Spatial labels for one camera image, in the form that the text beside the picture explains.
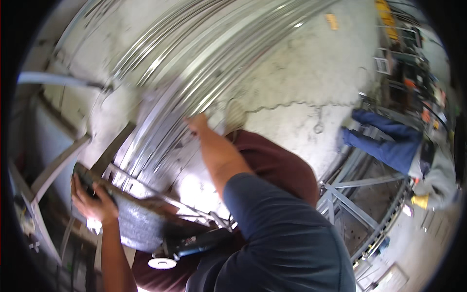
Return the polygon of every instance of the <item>sleeve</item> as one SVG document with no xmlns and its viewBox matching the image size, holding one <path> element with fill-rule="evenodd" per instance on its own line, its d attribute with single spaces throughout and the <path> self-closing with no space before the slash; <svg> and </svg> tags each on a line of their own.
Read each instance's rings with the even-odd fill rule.
<svg viewBox="0 0 467 292">
<path fill-rule="evenodd" d="M 248 244 L 224 264 L 215 291 L 354 291 L 343 241 L 308 203 L 246 173 L 223 194 Z"/>
<path fill-rule="evenodd" d="M 329 227 L 313 207 L 265 180 L 240 173 L 227 181 L 224 202 L 247 241 L 277 234 L 284 224 Z"/>
</svg>

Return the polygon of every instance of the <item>concrete floor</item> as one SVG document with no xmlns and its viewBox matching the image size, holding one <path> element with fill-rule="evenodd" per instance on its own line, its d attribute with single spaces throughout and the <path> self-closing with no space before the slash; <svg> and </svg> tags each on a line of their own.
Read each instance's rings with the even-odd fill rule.
<svg viewBox="0 0 467 292">
<path fill-rule="evenodd" d="M 87 27 L 86 21 L 77 24 L 59 55 L 61 64 L 52 64 L 49 71 L 69 70 L 77 77 L 109 82 L 118 56 L 176 2 L 117 0 Z M 326 22 L 324 14 L 329 13 L 336 16 L 338 30 L 331 30 Z M 261 64 L 219 98 L 211 109 L 217 111 L 210 124 L 221 132 L 222 110 L 228 100 L 238 98 L 249 112 L 247 130 L 298 154 L 321 177 L 337 155 L 336 133 L 357 101 L 357 92 L 368 90 L 375 79 L 376 21 L 372 0 L 342 0 L 319 13 L 275 46 Z M 47 85 L 45 95 L 79 131 L 92 135 L 91 144 L 78 157 L 90 167 L 128 121 L 141 122 L 141 102 L 151 99 L 151 89 L 135 88 L 124 80 L 116 84 L 112 94 Z M 320 121 L 324 129 L 316 133 L 314 127 Z M 186 140 L 169 160 L 172 163 L 149 178 L 148 184 L 159 191 L 173 186 L 173 195 L 183 203 L 228 216 L 202 164 L 196 140 Z M 422 287 L 443 255 L 457 213 L 437 212 L 440 223 L 431 229 L 436 233 L 433 236 L 420 231 L 423 217 L 420 209 L 412 218 L 399 217 L 390 233 L 389 248 L 371 259 L 372 269 L 378 272 L 366 277 L 366 281 L 378 279 L 393 263 L 398 263 L 410 277 L 402 291 Z"/>
</svg>

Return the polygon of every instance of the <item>man's arm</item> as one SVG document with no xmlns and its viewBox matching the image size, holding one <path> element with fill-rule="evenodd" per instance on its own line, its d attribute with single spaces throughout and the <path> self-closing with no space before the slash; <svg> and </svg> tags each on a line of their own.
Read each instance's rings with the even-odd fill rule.
<svg viewBox="0 0 467 292">
<path fill-rule="evenodd" d="M 136 292 L 136 282 L 120 241 L 117 206 L 99 185 L 92 186 L 100 200 L 88 196 L 79 177 L 71 179 L 71 198 L 76 209 L 87 219 L 102 223 L 102 278 L 107 292 Z"/>
<path fill-rule="evenodd" d="M 198 114 L 186 121 L 190 130 L 199 137 L 203 161 L 222 199 L 224 187 L 231 177 L 242 172 L 253 174 L 253 171 L 226 138 L 209 129 L 205 114 Z"/>
</svg>

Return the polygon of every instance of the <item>man's right hand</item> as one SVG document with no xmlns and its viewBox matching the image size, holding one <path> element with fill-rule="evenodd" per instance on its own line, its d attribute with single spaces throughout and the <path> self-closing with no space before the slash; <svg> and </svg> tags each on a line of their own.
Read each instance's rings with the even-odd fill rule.
<svg viewBox="0 0 467 292">
<path fill-rule="evenodd" d="M 191 118 L 185 118 L 185 122 L 188 124 L 188 128 L 196 135 L 205 129 L 207 126 L 207 117 L 204 113 L 197 114 Z"/>
<path fill-rule="evenodd" d="M 71 178 L 71 199 L 76 209 L 86 219 L 94 219 L 102 226 L 118 223 L 118 209 L 105 189 L 98 184 L 92 185 L 100 200 L 91 198 L 81 185 L 77 174 Z"/>
</svg>

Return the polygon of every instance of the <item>man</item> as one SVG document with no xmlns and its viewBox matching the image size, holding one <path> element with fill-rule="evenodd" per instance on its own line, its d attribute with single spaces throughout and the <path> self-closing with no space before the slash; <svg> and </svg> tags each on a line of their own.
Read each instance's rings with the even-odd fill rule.
<svg viewBox="0 0 467 292">
<path fill-rule="evenodd" d="M 444 208 L 452 202 L 456 175 L 447 139 L 429 139 L 412 127 L 363 109 L 354 109 L 352 118 L 380 129 L 394 141 L 378 141 L 347 128 L 342 129 L 339 140 L 414 178 L 412 204 L 426 209 Z"/>
<path fill-rule="evenodd" d="M 164 275 L 170 281 L 164 286 L 142 283 L 143 288 L 182 291 L 180 284 L 186 283 L 187 292 L 355 291 L 347 249 L 335 228 L 314 209 L 318 189 L 311 168 L 271 141 L 241 130 L 245 114 L 239 108 L 231 103 L 227 111 L 228 120 L 240 121 L 227 123 L 227 132 L 232 130 L 227 137 L 209 129 L 204 114 L 187 123 L 200 140 L 212 182 L 237 220 L 246 245 L 233 253 L 220 248 L 197 254 L 202 258 L 196 271 L 191 271 L 192 265 L 184 261 L 191 256 L 182 257 L 174 268 L 183 268 L 179 270 L 181 277 L 171 278 L 172 269 L 152 270 L 161 281 Z M 105 190 L 94 188 L 101 201 L 90 200 L 79 179 L 72 180 L 78 210 L 102 222 L 104 288 L 135 291 L 136 282 L 140 285 L 142 281 L 135 281 L 126 262 L 117 209 Z"/>
</svg>

